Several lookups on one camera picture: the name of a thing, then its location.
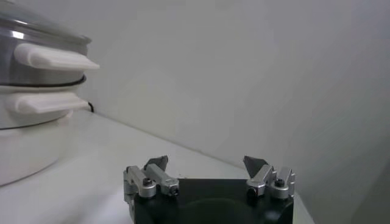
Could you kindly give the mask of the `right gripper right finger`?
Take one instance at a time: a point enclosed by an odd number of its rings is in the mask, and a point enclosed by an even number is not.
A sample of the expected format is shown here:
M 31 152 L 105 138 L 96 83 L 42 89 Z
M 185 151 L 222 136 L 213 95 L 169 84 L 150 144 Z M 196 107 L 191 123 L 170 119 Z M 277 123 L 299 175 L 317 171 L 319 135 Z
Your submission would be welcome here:
M 251 156 L 245 156 L 243 163 L 250 176 L 246 181 L 249 198 L 262 197 L 264 194 L 278 200 L 294 197 L 296 175 L 292 169 L 282 167 L 277 171 L 264 159 Z

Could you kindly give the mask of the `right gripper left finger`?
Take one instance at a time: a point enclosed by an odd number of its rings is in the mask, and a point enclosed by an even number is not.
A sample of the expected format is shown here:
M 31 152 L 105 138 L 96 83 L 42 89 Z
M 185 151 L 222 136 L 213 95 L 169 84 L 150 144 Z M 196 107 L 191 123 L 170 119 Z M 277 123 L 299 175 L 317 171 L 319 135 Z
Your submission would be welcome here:
M 135 198 L 151 199 L 160 193 L 169 197 L 177 197 L 180 193 L 179 180 L 170 177 L 166 172 L 168 156 L 151 158 L 142 169 L 128 166 L 123 171 L 124 201 L 131 211 L 135 210 Z

